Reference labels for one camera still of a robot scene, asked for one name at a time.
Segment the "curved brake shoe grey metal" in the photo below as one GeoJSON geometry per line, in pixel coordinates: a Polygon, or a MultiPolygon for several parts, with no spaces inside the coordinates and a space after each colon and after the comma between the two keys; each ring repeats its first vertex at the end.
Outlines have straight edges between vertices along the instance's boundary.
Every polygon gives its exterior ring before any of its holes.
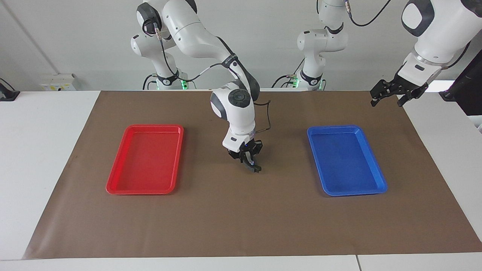
{"type": "Polygon", "coordinates": [[[253,156],[250,152],[243,152],[241,154],[241,160],[246,168],[254,173],[259,173],[262,170],[262,168],[256,164],[255,156],[253,156]]]}

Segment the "red plastic tray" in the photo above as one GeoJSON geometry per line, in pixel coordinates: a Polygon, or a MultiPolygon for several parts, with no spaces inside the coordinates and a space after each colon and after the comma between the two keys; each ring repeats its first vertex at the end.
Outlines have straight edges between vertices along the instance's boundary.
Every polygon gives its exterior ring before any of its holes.
{"type": "Polygon", "coordinates": [[[107,180],[112,195],[168,195],[176,187],[184,128],[130,125],[107,180]]]}

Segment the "white wall socket box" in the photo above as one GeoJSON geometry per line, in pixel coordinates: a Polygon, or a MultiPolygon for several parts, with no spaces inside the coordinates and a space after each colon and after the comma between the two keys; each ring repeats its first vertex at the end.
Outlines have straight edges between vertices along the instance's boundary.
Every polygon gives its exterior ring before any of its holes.
{"type": "Polygon", "coordinates": [[[72,73],[41,74],[40,86],[43,91],[80,91],[77,77],[72,73]]]}

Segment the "blue plastic tray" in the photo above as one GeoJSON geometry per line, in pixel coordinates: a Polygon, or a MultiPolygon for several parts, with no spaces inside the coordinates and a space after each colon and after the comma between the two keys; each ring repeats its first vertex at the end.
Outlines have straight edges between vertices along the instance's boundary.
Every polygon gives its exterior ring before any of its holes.
{"type": "Polygon", "coordinates": [[[387,182],[361,127],[312,126],[307,129],[307,137],[327,195],[376,195],[387,191],[387,182]]]}

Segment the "black clamp mount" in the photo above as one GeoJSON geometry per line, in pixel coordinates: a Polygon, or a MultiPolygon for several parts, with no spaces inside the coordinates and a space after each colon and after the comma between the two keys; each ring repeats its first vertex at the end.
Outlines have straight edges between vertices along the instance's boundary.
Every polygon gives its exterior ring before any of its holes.
{"type": "Polygon", "coordinates": [[[21,91],[17,91],[5,79],[0,78],[0,101],[14,101],[21,91]]]}

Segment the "black monitor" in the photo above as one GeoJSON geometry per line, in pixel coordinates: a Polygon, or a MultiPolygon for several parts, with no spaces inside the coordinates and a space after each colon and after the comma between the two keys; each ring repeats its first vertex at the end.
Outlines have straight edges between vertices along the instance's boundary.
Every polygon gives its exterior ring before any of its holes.
{"type": "Polygon", "coordinates": [[[482,50],[467,65],[446,91],[439,92],[446,102],[456,102],[467,116],[482,115],[482,50]]]}

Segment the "brown paper mat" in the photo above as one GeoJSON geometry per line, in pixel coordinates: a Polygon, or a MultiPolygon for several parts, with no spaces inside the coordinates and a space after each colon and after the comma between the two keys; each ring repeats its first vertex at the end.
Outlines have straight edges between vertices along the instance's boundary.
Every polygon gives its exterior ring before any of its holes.
{"type": "Polygon", "coordinates": [[[262,93],[272,128],[258,135],[260,173],[227,154],[227,122],[209,98],[207,91],[102,91],[24,259],[482,252],[395,97],[372,107],[364,91],[262,93]],[[185,131],[174,191],[109,194],[125,129],[164,123],[185,131]],[[387,192],[323,192],[307,130],[324,125],[363,129],[387,192]]]}

